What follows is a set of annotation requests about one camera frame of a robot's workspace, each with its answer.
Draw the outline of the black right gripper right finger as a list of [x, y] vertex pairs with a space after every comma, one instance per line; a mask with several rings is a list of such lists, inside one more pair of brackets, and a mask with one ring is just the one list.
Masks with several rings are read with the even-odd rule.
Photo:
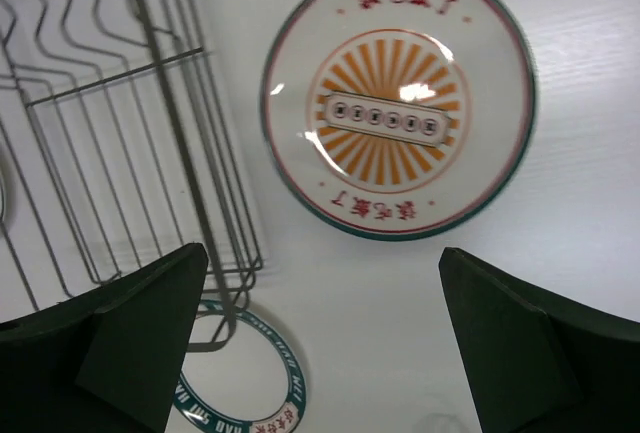
[[638, 431], [638, 323], [460, 248], [439, 272], [482, 431]]

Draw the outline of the plate with green rim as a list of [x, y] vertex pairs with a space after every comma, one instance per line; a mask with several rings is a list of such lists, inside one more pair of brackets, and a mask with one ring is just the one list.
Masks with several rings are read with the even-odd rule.
[[293, 432], [306, 406], [299, 355], [251, 309], [222, 349], [185, 355], [173, 398], [188, 432]]

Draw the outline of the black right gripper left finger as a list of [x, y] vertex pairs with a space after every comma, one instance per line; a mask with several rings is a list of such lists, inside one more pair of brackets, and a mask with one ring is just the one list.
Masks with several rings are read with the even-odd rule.
[[2, 323], [2, 431], [164, 431], [207, 266], [190, 243]]

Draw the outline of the white plate orange sunburst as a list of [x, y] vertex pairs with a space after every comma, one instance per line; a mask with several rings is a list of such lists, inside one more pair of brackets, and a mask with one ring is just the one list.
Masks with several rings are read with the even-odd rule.
[[520, 165], [533, 56], [502, 0], [302, 0], [260, 85], [274, 166], [324, 223], [379, 241], [451, 230]]

